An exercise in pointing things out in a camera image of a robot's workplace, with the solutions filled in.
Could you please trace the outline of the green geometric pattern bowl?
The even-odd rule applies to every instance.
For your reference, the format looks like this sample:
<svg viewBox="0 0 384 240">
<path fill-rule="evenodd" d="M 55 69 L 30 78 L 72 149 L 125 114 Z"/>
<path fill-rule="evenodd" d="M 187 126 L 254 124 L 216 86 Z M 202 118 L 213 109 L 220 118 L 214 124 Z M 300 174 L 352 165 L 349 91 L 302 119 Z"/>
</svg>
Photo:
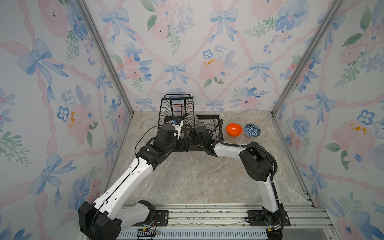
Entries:
<svg viewBox="0 0 384 240">
<path fill-rule="evenodd" d="M 200 119 L 195 115 L 188 115 L 188 125 L 192 128 L 199 126 Z"/>
</svg>

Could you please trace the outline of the black wire dish rack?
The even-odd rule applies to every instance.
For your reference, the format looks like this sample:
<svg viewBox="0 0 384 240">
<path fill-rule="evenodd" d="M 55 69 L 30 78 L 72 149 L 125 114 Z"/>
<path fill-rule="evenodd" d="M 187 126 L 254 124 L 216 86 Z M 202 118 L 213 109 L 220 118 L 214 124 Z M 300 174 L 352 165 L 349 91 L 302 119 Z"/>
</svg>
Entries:
<svg viewBox="0 0 384 240">
<path fill-rule="evenodd" d="M 219 115 L 198 115 L 194 110 L 194 98 L 190 94 L 166 94 L 161 100 L 158 125 L 183 121 L 180 137 L 185 139 L 200 126 L 205 126 L 213 139 L 223 138 Z"/>
</svg>

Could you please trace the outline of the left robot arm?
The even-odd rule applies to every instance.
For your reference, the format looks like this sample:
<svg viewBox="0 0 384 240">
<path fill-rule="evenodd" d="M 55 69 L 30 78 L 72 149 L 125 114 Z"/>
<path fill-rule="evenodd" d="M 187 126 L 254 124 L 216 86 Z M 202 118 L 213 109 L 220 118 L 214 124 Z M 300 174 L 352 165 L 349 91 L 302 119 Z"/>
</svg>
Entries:
<svg viewBox="0 0 384 240">
<path fill-rule="evenodd" d="M 182 126 L 161 125 L 156 137 L 135 154 L 125 173 L 91 204 L 80 206 L 79 224 L 84 235 L 90 240 L 115 240 L 123 229 L 156 223 L 156 208 L 148 201 L 141 200 L 127 210 L 122 210 L 122 206 L 138 185 L 182 144 Z"/>
</svg>

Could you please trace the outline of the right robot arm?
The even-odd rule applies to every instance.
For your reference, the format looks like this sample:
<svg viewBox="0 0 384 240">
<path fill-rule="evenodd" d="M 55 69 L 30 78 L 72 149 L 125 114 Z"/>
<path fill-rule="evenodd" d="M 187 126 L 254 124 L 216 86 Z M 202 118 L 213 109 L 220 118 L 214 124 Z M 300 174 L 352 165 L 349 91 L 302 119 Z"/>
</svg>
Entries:
<svg viewBox="0 0 384 240">
<path fill-rule="evenodd" d="M 256 142 L 239 145 L 226 143 L 221 139 L 215 140 L 205 126 L 192 131 L 190 137 L 192 145 L 203 149 L 210 156 L 227 157 L 242 162 L 250 178 L 257 182 L 263 203 L 261 211 L 247 211 L 245 221 L 252 227 L 268 227 L 270 233 L 281 232 L 287 217 L 274 183 L 278 170 L 276 159 Z"/>
</svg>

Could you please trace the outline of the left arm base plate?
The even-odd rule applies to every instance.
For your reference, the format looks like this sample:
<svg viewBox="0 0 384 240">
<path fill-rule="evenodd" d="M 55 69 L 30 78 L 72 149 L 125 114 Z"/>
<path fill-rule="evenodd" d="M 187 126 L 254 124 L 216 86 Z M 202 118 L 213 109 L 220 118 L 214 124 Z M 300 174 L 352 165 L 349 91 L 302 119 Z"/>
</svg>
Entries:
<svg viewBox="0 0 384 240">
<path fill-rule="evenodd" d="M 167 227 L 169 222 L 168 210 L 155 210 L 154 216 L 150 217 L 149 222 L 137 223 L 133 227 Z"/>
</svg>

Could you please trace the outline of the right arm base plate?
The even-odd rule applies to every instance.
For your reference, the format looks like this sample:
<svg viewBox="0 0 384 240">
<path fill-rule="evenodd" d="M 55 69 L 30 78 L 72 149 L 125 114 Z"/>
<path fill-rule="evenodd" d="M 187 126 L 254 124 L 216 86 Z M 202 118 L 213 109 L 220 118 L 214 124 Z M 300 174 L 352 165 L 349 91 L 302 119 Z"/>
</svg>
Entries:
<svg viewBox="0 0 384 240">
<path fill-rule="evenodd" d="M 271 213 L 264 210 L 249 210 L 247 211 L 247 217 L 245 218 L 246 222 L 251 225 L 251 227 L 276 227 L 281 224 L 281 221 L 284 221 L 284 227 L 291 226 L 290 218 L 286 211 L 283 211 L 283 219 L 281 218 L 281 212 L 276 211 Z"/>
</svg>

